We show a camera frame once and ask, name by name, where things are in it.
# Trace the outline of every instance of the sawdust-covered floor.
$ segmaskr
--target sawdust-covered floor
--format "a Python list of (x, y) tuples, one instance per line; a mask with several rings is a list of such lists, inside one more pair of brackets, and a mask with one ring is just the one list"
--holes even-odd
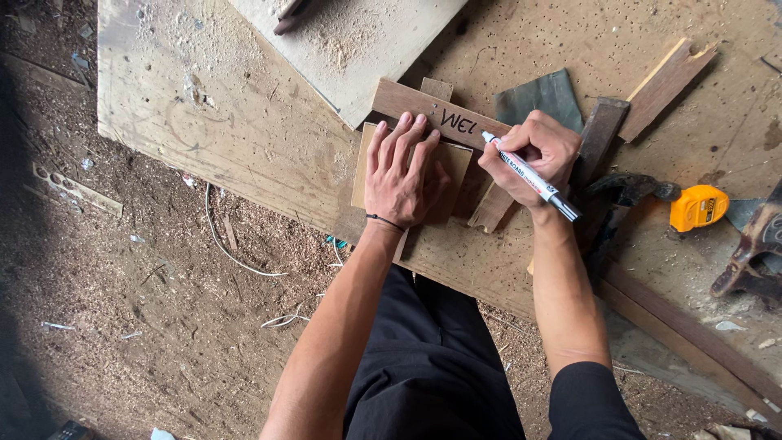
[[(96, 7), (88, 3), (67, 2), (61, 29), (53, 6), (28, 3), (23, 13), (36, 33), (4, 19), (2, 51), (77, 78), (69, 61), (77, 49), (90, 62), (86, 74), (95, 84), (95, 35), (85, 39), (77, 32), (85, 23), (95, 29)], [(0, 75), (0, 367), (6, 381), (12, 377), (20, 386), (35, 420), (28, 438), (68, 419), (117, 440), (147, 438), (153, 427), (196, 440), (255, 438), (306, 323), (260, 324), (299, 306), (302, 316), (315, 309), (316, 295), (339, 270), (329, 266), (336, 257), (323, 245), (325, 234), (215, 188), (217, 231), (224, 237), (228, 216), (238, 258), (289, 274), (248, 272), (213, 242), (204, 182), (188, 186), (184, 171), (97, 136), (94, 91), (79, 96)], [(95, 165), (83, 169), (85, 158)], [(32, 175), (32, 160), (122, 202), (122, 218), (76, 200), (79, 212)], [(341, 251), (342, 258), (348, 254)], [(529, 438), (545, 438), (551, 383), (540, 335), (533, 324), (481, 309), (509, 364), (525, 430)], [(689, 438), (711, 422), (742, 423), (649, 376), (615, 374), (649, 438)]]

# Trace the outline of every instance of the black pants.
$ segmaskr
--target black pants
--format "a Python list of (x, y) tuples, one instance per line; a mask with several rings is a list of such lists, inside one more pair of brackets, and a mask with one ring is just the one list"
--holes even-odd
[(391, 265), (369, 342), (420, 341), (464, 353), (503, 371), (500, 354), (474, 298)]

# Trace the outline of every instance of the black string bracelet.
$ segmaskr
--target black string bracelet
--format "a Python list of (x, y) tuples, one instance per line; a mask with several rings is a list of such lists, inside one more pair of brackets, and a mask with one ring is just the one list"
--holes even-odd
[(389, 222), (388, 220), (384, 219), (383, 217), (378, 217), (377, 214), (367, 214), (367, 218), (377, 218), (378, 220), (383, 220), (384, 222), (388, 223), (389, 225), (393, 226), (394, 228), (397, 228), (398, 230), (404, 232), (404, 228), (402, 226), (399, 226), (396, 223)]

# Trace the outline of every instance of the yellow tape measure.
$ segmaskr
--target yellow tape measure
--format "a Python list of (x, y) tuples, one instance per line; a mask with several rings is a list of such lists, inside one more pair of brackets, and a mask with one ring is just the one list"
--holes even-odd
[(682, 190), (682, 197), (671, 203), (671, 226), (680, 233), (711, 225), (728, 210), (727, 194), (710, 185)]

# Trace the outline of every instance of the workbench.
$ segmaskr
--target workbench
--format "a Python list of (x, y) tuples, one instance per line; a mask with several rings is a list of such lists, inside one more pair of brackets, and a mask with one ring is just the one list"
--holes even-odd
[[(203, 28), (193, 29), (195, 17)], [(682, 187), (699, 182), (731, 197), (766, 197), (782, 175), (780, 18), (772, 2), (469, 2), (400, 80), (455, 86), (452, 102), (493, 116), (492, 93), (566, 67), (582, 114), (597, 96), (625, 99), (681, 37), (722, 41), (719, 55), (653, 126), (609, 164)], [(350, 206), (361, 134), (225, 0), (99, 1), (98, 130), (290, 218), (356, 243), (364, 212)], [(192, 98), (208, 96), (197, 102)], [(532, 224), (516, 206), (486, 235), (467, 220), (489, 185), (467, 171), (447, 226), (411, 233), (403, 265), (524, 319), (534, 319)], [(722, 220), (679, 234), (668, 206), (648, 197), (620, 229), (620, 265), (782, 383), (779, 312), (757, 298), (711, 298), (739, 232)], [(717, 332), (731, 319), (746, 331)], [(687, 364), (616, 315), (616, 359), (743, 411)]]

